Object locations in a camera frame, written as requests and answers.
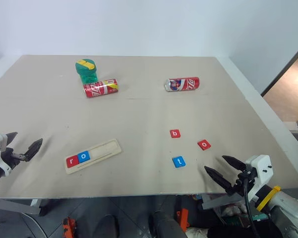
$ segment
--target gray tile floor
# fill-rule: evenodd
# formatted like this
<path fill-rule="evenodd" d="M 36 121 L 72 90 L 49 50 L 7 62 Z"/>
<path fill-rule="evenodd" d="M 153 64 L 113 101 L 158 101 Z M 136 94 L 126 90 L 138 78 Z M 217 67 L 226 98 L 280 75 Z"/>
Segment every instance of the gray tile floor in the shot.
<path fill-rule="evenodd" d="M 118 219 L 120 238 L 150 238 L 149 214 L 162 210 L 173 217 L 175 203 L 173 195 L 53 199 L 45 216 L 32 217 L 50 238 L 62 237 L 61 222 L 67 216 L 76 219 L 77 238 L 91 238 L 106 214 Z M 0 222 L 0 238 L 43 238 L 33 221 L 19 213 L 0 210 Z"/>

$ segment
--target can label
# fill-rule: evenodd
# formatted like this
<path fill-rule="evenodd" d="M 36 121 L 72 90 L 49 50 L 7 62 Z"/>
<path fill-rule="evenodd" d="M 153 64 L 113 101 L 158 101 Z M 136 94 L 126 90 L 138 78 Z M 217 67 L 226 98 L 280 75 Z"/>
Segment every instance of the can label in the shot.
<path fill-rule="evenodd" d="M 84 91 L 88 98 L 98 97 L 105 94 L 118 92 L 116 79 L 105 80 L 97 83 L 88 83 L 84 85 Z"/>
<path fill-rule="evenodd" d="M 197 89 L 200 85 L 198 77 L 190 78 L 171 78 L 165 84 L 167 91 L 185 91 Z"/>

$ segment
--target floor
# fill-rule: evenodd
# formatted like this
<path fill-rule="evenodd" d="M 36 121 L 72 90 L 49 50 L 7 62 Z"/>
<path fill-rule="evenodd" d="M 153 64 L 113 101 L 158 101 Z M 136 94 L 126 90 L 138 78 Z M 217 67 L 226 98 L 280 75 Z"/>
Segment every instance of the floor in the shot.
<path fill-rule="evenodd" d="M 77 238 L 91 238 L 98 221 L 106 214 L 117 217 L 120 238 L 151 238 L 148 217 L 156 210 L 174 217 L 177 207 L 185 207 L 189 210 L 192 226 L 207 228 L 219 224 L 212 211 L 197 212 L 198 205 L 187 195 L 54 199 L 50 200 L 49 213 L 43 217 L 32 217 L 49 238 L 62 237 L 61 222 L 67 216 L 77 220 Z M 0 210 L 0 222 L 0 238 L 43 238 L 37 226 L 19 213 Z"/>
<path fill-rule="evenodd" d="M 282 121 L 298 120 L 298 59 L 264 99 Z"/>

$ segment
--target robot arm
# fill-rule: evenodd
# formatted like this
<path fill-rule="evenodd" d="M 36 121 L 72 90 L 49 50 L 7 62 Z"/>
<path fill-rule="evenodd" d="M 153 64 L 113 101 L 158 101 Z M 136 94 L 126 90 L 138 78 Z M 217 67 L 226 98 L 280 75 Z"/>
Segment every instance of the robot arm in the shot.
<path fill-rule="evenodd" d="M 15 138 L 17 132 L 9 134 L 0 134 L 0 178 L 8 176 L 20 161 L 30 161 L 39 151 L 43 139 L 39 139 L 32 143 L 28 151 L 24 154 L 15 154 L 12 148 L 6 146 Z"/>
<path fill-rule="evenodd" d="M 248 202 L 253 200 L 256 209 L 271 217 L 284 238 L 298 238 L 298 200 L 282 192 L 278 186 L 270 188 L 266 185 L 273 176 L 270 157 L 268 155 L 253 156 L 245 163 L 231 156 L 224 155 L 223 158 L 241 171 L 235 185 L 232 187 L 219 172 L 205 166 L 211 178 L 225 189 L 228 196 L 237 192 L 248 198 L 245 200 L 246 207 Z M 249 209 L 247 212 L 254 234 L 259 237 Z"/>

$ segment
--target coca-cola can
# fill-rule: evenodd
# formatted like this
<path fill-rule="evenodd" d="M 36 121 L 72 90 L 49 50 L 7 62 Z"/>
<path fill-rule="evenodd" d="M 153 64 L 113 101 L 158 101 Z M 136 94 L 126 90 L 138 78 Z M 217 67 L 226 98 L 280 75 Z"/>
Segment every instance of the coca-cola can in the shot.
<path fill-rule="evenodd" d="M 84 91 L 88 98 L 98 97 L 105 94 L 118 92 L 116 79 L 84 84 Z"/>
<path fill-rule="evenodd" d="M 199 85 L 200 79 L 198 77 L 170 78 L 165 83 L 165 89 L 168 92 L 195 90 Z"/>

